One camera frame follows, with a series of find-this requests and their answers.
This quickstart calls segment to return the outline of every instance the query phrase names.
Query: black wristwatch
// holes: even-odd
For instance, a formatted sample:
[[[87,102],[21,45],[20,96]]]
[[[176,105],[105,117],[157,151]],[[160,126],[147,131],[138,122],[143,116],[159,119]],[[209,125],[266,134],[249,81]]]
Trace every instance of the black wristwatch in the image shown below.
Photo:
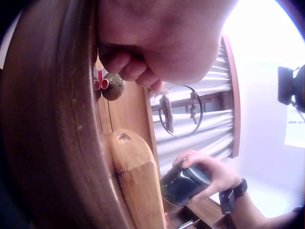
[[[220,207],[223,215],[234,212],[235,200],[243,196],[247,191],[247,188],[247,182],[242,178],[242,182],[236,188],[219,193]]]

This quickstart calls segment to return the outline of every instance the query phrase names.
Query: dark fabric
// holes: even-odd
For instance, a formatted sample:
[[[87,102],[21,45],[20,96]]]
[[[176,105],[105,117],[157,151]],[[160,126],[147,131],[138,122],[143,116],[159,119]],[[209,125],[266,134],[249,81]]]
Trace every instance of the dark fabric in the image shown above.
[[[298,211],[298,217],[287,227],[283,229],[304,229],[304,207]]]
[[[28,229],[29,223],[29,211],[10,173],[0,132],[0,228]]]

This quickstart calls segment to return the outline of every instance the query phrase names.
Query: black can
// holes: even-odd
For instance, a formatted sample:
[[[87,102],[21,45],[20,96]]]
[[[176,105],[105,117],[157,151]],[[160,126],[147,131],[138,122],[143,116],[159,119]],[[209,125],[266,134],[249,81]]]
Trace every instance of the black can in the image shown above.
[[[183,169],[181,162],[160,180],[162,196],[176,206],[186,205],[191,198],[211,184],[198,164]]]

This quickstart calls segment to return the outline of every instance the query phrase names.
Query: hand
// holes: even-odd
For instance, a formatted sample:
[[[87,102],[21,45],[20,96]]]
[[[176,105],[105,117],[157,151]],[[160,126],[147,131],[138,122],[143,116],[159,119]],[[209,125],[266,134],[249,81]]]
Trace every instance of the hand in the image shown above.
[[[211,179],[210,186],[195,195],[191,199],[191,202],[197,202],[199,199],[209,198],[217,192],[235,188],[242,181],[241,177],[226,164],[194,150],[188,150],[181,153],[174,161],[173,166],[179,163],[183,158],[185,158],[182,163],[183,168],[188,168],[194,163],[199,163]]]
[[[99,58],[110,73],[160,90],[201,80],[237,0],[99,0]]]

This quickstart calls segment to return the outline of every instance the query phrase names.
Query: fingers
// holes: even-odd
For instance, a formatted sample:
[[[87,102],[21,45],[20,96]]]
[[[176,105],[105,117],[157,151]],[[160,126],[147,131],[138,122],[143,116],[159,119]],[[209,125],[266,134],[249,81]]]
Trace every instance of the fingers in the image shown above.
[[[109,73],[119,73],[125,81],[135,81],[141,87],[151,86],[159,92],[164,83],[148,68],[146,62],[131,58],[127,52],[117,52],[110,59],[104,58],[103,65]]]
[[[147,68],[146,71],[143,72],[135,82],[141,87],[148,87],[157,81],[158,78],[155,76],[155,74],[153,74],[153,72]]]
[[[126,81],[135,81],[144,72],[146,72],[147,64],[143,60],[132,59],[130,62],[122,69],[120,76]]]
[[[182,163],[183,168],[188,168],[192,164],[200,163],[203,164],[208,171],[213,171],[217,167],[219,167],[219,161],[214,159],[208,155],[204,154],[193,154],[188,156],[185,161]]]
[[[195,202],[199,201],[200,199],[207,199],[211,195],[213,195],[217,192],[220,192],[218,185],[216,182],[212,182],[206,189],[204,189],[197,195],[193,196],[193,198],[191,199],[191,202],[195,203]]]
[[[187,158],[191,155],[197,154],[198,152],[196,152],[195,150],[187,150],[184,151],[183,153],[181,153],[176,160],[173,162],[173,167],[178,164],[183,158]]]
[[[128,53],[118,52],[109,61],[103,63],[104,68],[113,74],[120,73],[130,62],[131,56]]]
[[[158,79],[155,83],[150,86],[150,89],[156,93],[160,92],[164,87],[164,82]]]

